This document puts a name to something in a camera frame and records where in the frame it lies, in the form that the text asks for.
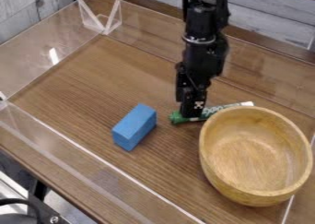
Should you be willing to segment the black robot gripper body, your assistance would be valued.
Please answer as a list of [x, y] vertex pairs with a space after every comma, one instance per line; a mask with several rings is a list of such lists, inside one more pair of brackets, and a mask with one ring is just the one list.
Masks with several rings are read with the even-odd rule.
[[195, 88], [207, 88], [211, 79], [223, 72], [229, 55], [229, 40], [225, 34], [218, 34], [211, 44], [186, 43], [181, 63]]

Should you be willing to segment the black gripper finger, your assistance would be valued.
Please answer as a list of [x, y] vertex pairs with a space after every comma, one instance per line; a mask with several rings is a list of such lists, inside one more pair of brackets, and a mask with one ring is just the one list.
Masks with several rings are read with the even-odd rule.
[[181, 95], [181, 113], [185, 118], [197, 118], [201, 116], [207, 101], [207, 90], [195, 88], [193, 85], [182, 88]]
[[193, 83], [182, 63], [177, 64], [177, 102], [193, 101]]

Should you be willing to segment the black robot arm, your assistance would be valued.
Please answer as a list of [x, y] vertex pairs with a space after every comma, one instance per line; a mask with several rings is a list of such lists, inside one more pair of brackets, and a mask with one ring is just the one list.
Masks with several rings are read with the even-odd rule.
[[182, 0], [185, 50], [177, 63], [177, 102], [186, 118], [199, 117], [214, 77], [222, 75], [229, 55], [223, 29], [229, 25], [229, 0]]

